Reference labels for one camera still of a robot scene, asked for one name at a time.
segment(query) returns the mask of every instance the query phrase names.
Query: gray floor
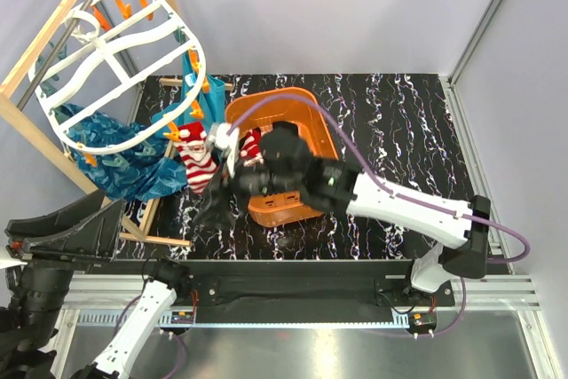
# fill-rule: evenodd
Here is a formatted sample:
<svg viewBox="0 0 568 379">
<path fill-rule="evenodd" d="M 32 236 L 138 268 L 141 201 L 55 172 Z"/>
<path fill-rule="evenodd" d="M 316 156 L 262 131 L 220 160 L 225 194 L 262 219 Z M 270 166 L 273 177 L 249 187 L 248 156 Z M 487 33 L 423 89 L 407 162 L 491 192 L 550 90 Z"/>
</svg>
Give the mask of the gray floor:
<svg viewBox="0 0 568 379">
<path fill-rule="evenodd" d="M 77 328 L 63 378 L 91 363 L 111 331 Z M 449 335 L 417 342 L 364 330 L 196 328 L 183 337 L 188 355 L 176 378 L 536 378 L 513 313 L 468 312 Z M 174 342 L 151 336 L 131 377 L 165 376 L 176 354 Z"/>
</svg>

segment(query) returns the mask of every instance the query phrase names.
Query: white panel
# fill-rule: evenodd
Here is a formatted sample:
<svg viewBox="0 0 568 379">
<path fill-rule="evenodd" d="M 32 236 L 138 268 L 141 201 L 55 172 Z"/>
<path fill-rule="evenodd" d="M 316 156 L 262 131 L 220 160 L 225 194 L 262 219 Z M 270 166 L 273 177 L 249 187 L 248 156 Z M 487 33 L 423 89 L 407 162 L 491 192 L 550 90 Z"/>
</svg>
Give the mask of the white panel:
<svg viewBox="0 0 568 379">
<path fill-rule="evenodd" d="M 568 372 L 566 0 L 506 0 L 458 85 L 501 220 L 526 235 L 548 330 Z"/>
<path fill-rule="evenodd" d="M 489 0 L 177 2 L 210 73 L 448 74 Z"/>
</svg>

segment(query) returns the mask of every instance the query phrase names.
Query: black and white marble pattern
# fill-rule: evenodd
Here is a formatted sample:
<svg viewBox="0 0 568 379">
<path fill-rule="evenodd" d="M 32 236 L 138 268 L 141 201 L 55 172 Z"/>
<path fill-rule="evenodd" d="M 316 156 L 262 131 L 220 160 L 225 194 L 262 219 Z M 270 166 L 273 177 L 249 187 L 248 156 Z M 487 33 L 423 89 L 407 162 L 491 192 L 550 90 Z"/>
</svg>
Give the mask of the black and white marble pattern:
<svg viewBox="0 0 568 379">
<path fill-rule="evenodd" d="M 251 93 L 298 86 L 311 91 L 355 141 L 377 174 L 416 190 L 454 199 L 473 195 L 442 87 L 436 75 L 221 75 L 234 83 L 227 103 Z M 137 122 L 179 99 L 179 88 L 146 82 Z M 335 148 L 355 162 L 334 134 Z M 163 198 L 150 234 L 191 240 L 191 249 L 121 241 L 119 258 L 382 259 L 420 257 L 430 239 L 400 226 L 345 215 L 324 215 L 263 228 L 248 214 L 231 231 L 193 229 L 201 199 L 189 190 Z M 145 205 L 133 203 L 138 222 Z"/>
</svg>

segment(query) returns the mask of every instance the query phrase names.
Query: drying rack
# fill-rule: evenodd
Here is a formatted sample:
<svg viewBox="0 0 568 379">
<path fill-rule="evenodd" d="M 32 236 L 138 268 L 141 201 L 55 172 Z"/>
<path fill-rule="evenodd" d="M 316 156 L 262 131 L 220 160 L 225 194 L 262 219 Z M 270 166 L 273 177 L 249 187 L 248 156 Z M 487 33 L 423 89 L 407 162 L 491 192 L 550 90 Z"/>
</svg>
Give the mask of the drying rack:
<svg viewBox="0 0 568 379">
<path fill-rule="evenodd" d="M 73 95 L 76 93 L 76 90 L 78 90 L 78 88 L 81 86 L 81 84 L 79 84 L 80 83 L 79 81 L 83 78 L 80 76 L 81 79 L 77 78 L 74 84 L 67 86 L 67 88 L 66 87 L 61 88 L 61 90 L 59 90 L 60 92 L 59 95 L 56 93 L 55 95 L 52 95 L 49 98 L 45 97 L 42 94 L 42 90 L 40 89 L 40 84 L 44 80 L 48 79 L 50 75 L 52 75 L 52 73 L 57 73 L 57 66 L 51 67 L 51 64 L 54 62 L 55 58 L 57 57 L 57 53 L 60 52 L 60 50 L 64 47 L 65 42 L 73 34 L 73 32 L 75 32 L 75 35 L 77 35 L 77 32 L 79 31 L 77 30 L 79 21 L 88 20 L 85 13 L 82 12 L 85 12 L 88 8 L 90 8 L 92 5 L 96 4 L 100 0 L 85 0 L 83 4 L 79 4 L 74 8 L 77 1 L 78 0 L 61 0 L 57 8 L 55 8 L 55 11 L 51 15 L 51 17 L 45 22 L 42 29 L 36 35 L 32 43 L 27 47 L 23 55 L 16 62 L 11 72 L 6 76 L 6 78 L 0 85 L 0 115 L 22 137 L 24 137 L 33 147 L 35 147 L 35 149 L 37 149 L 56 168 L 58 168 L 61 172 L 63 172 L 69 179 L 71 179 L 79 188 L 81 188 L 86 193 L 91 193 L 97 190 L 97 187 L 79 169 L 76 168 L 76 166 L 74 165 L 73 162 L 71 162 L 68 156 L 65 156 L 65 154 L 55 144 L 53 144 L 50 141 L 50 139 L 41 130 L 39 130 L 37 126 L 35 126 L 26 117 L 25 114 L 22 113 L 21 110 L 27 104 L 31 96 L 35 93 L 38 99 L 40 100 L 40 105 L 42 109 L 48 115 L 48 119 L 50 120 L 52 128 L 55 130 L 56 134 L 58 135 L 58 138 L 60 138 L 65 145 L 71 146 L 74 149 L 78 151 L 83 151 L 85 153 L 104 154 L 103 152 L 97 152 L 97 149 L 94 149 L 94 147 L 81 146 L 75 143 L 74 141 L 72 141 L 67 137 L 65 130 L 68 129 L 71 125 L 73 125 L 74 122 L 80 122 L 86 115 L 92 114 L 92 112 L 96 111 L 97 108 L 94 107 L 102 107 L 111 99 L 120 96 L 120 94 L 123 92 L 122 89 L 126 90 L 128 87 L 135 85 L 137 82 L 141 82 L 144 79 L 146 79 L 148 75 L 152 74 L 167 61 L 162 62 L 161 65 L 157 66 L 156 63 L 154 63 L 153 66 L 147 67 L 145 70 L 142 70 L 141 72 L 139 72 L 138 74 L 132 77 L 128 77 L 126 74 L 123 73 L 124 70 L 121 70 L 121 68 L 119 68 L 120 64 L 115 62 L 116 59 L 110 59 L 110 57 L 113 56 L 114 52 L 123 51 L 131 46 L 139 44 L 137 41 L 133 40 L 132 38 L 128 43 L 122 42 L 122 45 L 115 44 L 114 46 L 111 46 L 112 42 L 106 43 L 106 39 L 103 39 L 102 37 L 97 37 L 99 40 L 102 39 L 103 43 L 99 43 L 99 46 L 95 46 L 95 44 L 97 43 L 94 42 L 94 38 L 92 37 L 93 35 L 83 34 L 83 36 L 86 37 L 86 45 L 83 47 L 84 51 L 82 56 L 87 55 L 87 53 L 93 51 L 90 57 L 84 61 L 84 63 L 89 61 L 87 62 L 87 64 L 89 63 L 94 64 L 99 60 L 100 61 L 106 60 L 106 62 L 108 62 L 109 65 L 111 65 L 111 68 L 118 75 L 122 87 L 120 90 L 109 92 L 106 95 L 106 98 L 103 97 L 99 99 L 99 101 L 97 101 L 98 104 L 97 102 L 95 103 L 97 105 L 93 105 L 91 107 L 86 108 L 87 111 L 83 110 L 84 111 L 83 115 L 76 114 L 75 117 L 72 117 L 70 119 L 72 122 L 68 121 L 62 123 L 62 125 L 59 125 L 59 123 L 57 123 L 55 118 L 52 116 L 52 109 L 56 107 L 58 104 L 65 102 L 65 100 L 73 97 Z M 163 120 L 166 122 L 175 118 L 177 115 L 182 114 L 183 113 L 182 110 L 191 105 L 192 101 L 191 98 L 192 97 L 195 98 L 195 96 L 201 89 L 201 85 L 205 78 L 205 56 L 203 55 L 203 51 L 201 49 L 201 46 L 199 45 L 199 41 L 197 41 L 197 38 L 189 31 L 189 29 L 185 25 L 183 25 L 183 21 L 179 18 L 178 3 L 176 2 L 176 0 L 152 0 L 152 3 L 146 6 L 142 11 L 133 14 L 130 19 L 135 19 L 135 20 L 137 20 L 138 18 L 143 19 L 146 15 L 152 12 L 153 8 L 157 9 L 160 7 L 165 8 L 171 17 L 170 23 L 166 23 L 165 27 L 162 28 L 161 34 L 165 35 L 168 34 L 167 33 L 168 30 L 174 31 L 174 28 L 175 29 L 181 28 L 181 30 L 187 36 L 187 42 L 182 43 L 175 50 L 177 54 L 175 56 L 179 56 L 183 54 L 184 51 L 187 51 L 191 48 L 192 50 L 197 51 L 201 63 L 201 69 L 199 70 L 194 90 L 188 92 L 191 93 L 191 95 L 188 95 L 183 100 L 182 104 L 179 107 L 180 110 L 179 113 L 176 110 L 175 113 L 172 112 L 172 114 L 169 114 L 166 117 L 164 117 Z M 55 45 L 52 46 L 51 54 L 43 62 L 39 70 L 36 70 L 36 62 L 40 54 L 42 53 L 45 46 L 47 46 L 47 44 L 50 43 L 50 40 L 53 38 L 58 27 L 62 23 L 64 23 L 66 19 L 67 19 L 67 29 L 64 35 Z M 129 20 L 125 20 L 123 23 L 116 26 L 116 28 L 120 26 L 123 27 L 128 26 L 128 24 L 125 23 L 129 22 Z M 95 27 L 96 31 L 97 24 L 95 24 L 95 21 L 90 20 L 90 23 L 92 26 Z M 175 56 L 173 55 L 173 53 L 171 53 L 172 58 L 171 59 L 167 58 L 167 60 L 173 60 Z M 65 62 L 61 61 L 59 63 L 59 67 L 61 67 L 60 64 L 62 63 L 66 64 Z M 24 93 L 22 99 L 18 101 L 17 105 L 14 105 L 12 100 L 12 95 L 16 91 L 16 88 L 20 85 L 20 83 L 22 82 L 22 80 L 24 79 L 27 73 L 29 73 L 31 84 L 28 86 L 28 89 Z M 163 125 L 164 123 L 162 122 L 156 123 L 155 125 L 151 126 L 146 130 L 146 133 L 148 135 L 138 134 L 136 138 L 126 141 L 124 145 L 106 147 L 105 148 L 106 154 L 117 153 L 124 149 L 127 149 L 129 146 L 136 145 L 139 141 L 143 140 L 144 138 L 147 138 L 147 136 L 151 135 L 152 133 L 155 133 L 158 129 L 163 127 Z M 173 153 L 173 146 L 170 145 L 166 150 L 166 155 L 172 155 L 172 153 Z M 149 243 L 177 244 L 185 246 L 191 245 L 191 242 L 189 241 L 181 241 L 177 239 L 168 239 L 163 237 L 153 237 L 147 235 L 150 225 L 152 224 L 152 221 L 154 219 L 155 211 L 158 206 L 158 201 L 159 199 L 153 199 L 149 203 L 147 203 L 146 212 L 145 215 L 143 216 L 140 227 L 134 224 L 134 222 L 132 222 L 128 217 L 123 216 L 122 226 L 125 228 L 126 233 L 121 233 L 121 237 L 127 240 L 142 241 Z"/>
</svg>

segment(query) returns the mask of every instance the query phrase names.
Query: metal rod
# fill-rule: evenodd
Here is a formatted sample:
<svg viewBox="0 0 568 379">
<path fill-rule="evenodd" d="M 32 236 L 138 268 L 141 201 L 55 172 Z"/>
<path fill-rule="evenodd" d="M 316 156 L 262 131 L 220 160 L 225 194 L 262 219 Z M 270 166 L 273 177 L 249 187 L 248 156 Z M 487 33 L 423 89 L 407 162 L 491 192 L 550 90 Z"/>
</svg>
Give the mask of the metal rod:
<svg viewBox="0 0 568 379">
<path fill-rule="evenodd" d="M 491 25 L 491 22 L 493 21 L 495 14 L 501 8 L 503 1 L 504 0 L 491 0 L 489 5 L 485 9 L 483 17 L 479 21 L 479 24 L 477 24 L 477 27 L 473 32 L 473 35 L 471 36 L 468 42 L 468 45 L 466 46 L 465 50 L 463 51 L 463 54 L 460 56 L 460 59 L 455 65 L 454 71 L 452 71 L 452 73 L 448 76 L 448 80 L 450 81 L 450 84 L 452 84 L 452 86 L 456 85 L 458 80 L 460 80 L 460 77 L 463 74 L 463 70 L 468 65 L 469 60 L 471 59 L 477 47 L 481 43 L 481 40 L 483 39 L 485 32 Z"/>
<path fill-rule="evenodd" d="M 108 12 L 108 9 L 105 7 L 104 1 L 100 2 L 97 7 L 99 8 L 99 10 L 103 14 L 103 16 L 106 18 L 106 20 L 108 20 L 108 23 L 111 25 L 111 27 L 114 27 L 113 20 L 110 16 L 110 13 Z M 126 50 L 119 51 L 119 52 L 116 53 L 116 55 L 121 60 L 122 65 L 124 66 L 126 71 L 129 73 L 129 75 L 137 75 L 138 74 L 138 72 L 140 70 L 138 70 L 138 67 L 137 67 L 136 63 L 134 62 L 134 59 L 131 57 L 131 55 L 129 54 L 128 51 L 126 51 Z"/>
<path fill-rule="evenodd" d="M 89 9 L 92 1 L 93 0 L 85 0 L 83 6 L 81 6 L 81 11 L 86 11 L 87 9 Z M 42 82 L 42 79 L 45 76 L 45 73 L 47 73 L 47 70 L 49 69 L 51 63 L 57 58 L 58 53 L 63 49 L 63 46 L 65 46 L 67 39 L 71 36 L 71 33 L 73 33 L 73 30 L 75 30 L 78 24 L 79 24 L 79 19 L 73 18 L 73 20 L 69 23 L 69 26 L 66 28 L 65 32 L 63 33 L 63 36 L 61 36 L 61 38 L 58 40 L 58 42 L 51 50 L 49 56 L 42 64 L 39 71 L 35 74 L 34 79 L 26 89 L 24 96 L 21 97 L 20 101 L 18 102 L 17 108 L 20 111 L 23 110 L 26 104 L 29 102 L 29 99 L 36 90 L 37 86 L 39 86 L 39 84 Z"/>
</svg>

